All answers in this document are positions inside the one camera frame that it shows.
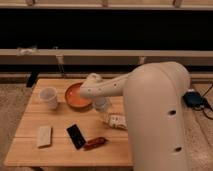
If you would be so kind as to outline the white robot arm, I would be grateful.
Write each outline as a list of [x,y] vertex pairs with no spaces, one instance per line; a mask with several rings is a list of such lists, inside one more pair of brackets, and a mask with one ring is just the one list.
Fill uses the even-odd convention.
[[80,87],[84,98],[121,96],[134,171],[190,171],[182,97],[190,86],[177,62],[144,64],[101,81],[90,74]]

